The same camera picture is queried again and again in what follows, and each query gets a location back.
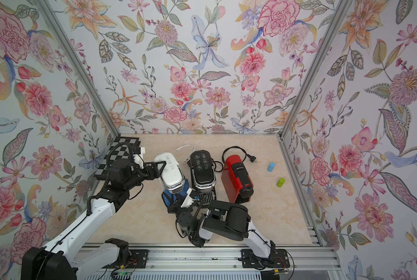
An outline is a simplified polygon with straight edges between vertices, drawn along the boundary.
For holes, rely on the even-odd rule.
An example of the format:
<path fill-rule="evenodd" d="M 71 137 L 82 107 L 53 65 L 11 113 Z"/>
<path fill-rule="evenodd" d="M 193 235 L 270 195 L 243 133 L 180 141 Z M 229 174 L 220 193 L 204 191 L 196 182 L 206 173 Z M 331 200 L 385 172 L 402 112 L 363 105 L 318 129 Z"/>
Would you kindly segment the black coffee machine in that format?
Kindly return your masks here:
<path fill-rule="evenodd" d="M 202 208 L 207 208 L 212 200 L 216 200 L 214 162 L 209 151 L 192 152 L 188 165 L 191 170 L 192 189 L 201 196 L 207 196 L 202 204 Z"/>

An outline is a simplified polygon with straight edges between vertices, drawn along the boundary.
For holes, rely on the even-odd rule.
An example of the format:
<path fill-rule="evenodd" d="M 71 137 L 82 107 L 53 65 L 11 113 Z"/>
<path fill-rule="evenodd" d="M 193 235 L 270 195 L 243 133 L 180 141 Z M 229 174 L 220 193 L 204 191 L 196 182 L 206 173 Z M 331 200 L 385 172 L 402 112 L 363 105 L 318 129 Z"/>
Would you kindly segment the white coffee machine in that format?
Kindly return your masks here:
<path fill-rule="evenodd" d="M 183 174 L 178 161 L 172 153 L 164 152 L 154 159 L 155 162 L 164 161 L 165 167 L 161 172 L 161 182 L 164 190 L 171 194 L 177 194 L 184 189 L 185 175 Z"/>

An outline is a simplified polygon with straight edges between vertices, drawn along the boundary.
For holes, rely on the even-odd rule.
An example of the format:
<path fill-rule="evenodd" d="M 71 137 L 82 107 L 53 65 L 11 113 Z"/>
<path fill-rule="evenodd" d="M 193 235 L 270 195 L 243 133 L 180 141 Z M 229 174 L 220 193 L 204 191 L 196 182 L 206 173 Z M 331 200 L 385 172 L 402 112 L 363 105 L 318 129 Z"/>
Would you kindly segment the blue microfiber cloth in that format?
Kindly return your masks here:
<path fill-rule="evenodd" d="M 176 194 L 172 194 L 168 190 L 164 190 L 162 192 L 161 198 L 169 214 L 175 213 L 176 209 L 181 207 L 187 196 L 188 190 L 188 188 L 184 188 L 182 191 Z"/>

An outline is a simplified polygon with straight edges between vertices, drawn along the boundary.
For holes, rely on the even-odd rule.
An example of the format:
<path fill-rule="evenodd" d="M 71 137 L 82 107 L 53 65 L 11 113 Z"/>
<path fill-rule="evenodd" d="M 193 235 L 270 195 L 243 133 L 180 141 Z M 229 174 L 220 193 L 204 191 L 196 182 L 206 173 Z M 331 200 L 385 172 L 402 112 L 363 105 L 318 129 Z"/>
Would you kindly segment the red coffee machine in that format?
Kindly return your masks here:
<path fill-rule="evenodd" d="M 229 156 L 221 175 L 222 183 L 230 203 L 250 202 L 254 194 L 254 185 L 239 155 Z"/>

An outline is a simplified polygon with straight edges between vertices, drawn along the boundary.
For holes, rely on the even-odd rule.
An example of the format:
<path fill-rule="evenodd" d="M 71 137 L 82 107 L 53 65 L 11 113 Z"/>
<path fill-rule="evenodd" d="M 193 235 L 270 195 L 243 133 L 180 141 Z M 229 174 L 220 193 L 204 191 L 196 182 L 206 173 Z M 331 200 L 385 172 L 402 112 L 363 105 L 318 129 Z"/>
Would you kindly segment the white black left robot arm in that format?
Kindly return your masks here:
<path fill-rule="evenodd" d="M 166 162 L 135 163 L 118 159 L 107 164 L 103 188 L 87 201 L 86 212 L 43 247 L 32 247 L 23 256 L 23 280 L 83 280 L 106 266 L 124 268 L 132 262 L 128 242 L 111 238 L 97 249 L 79 256 L 81 248 L 101 225 L 130 198 L 130 190 L 146 180 L 161 177 Z"/>

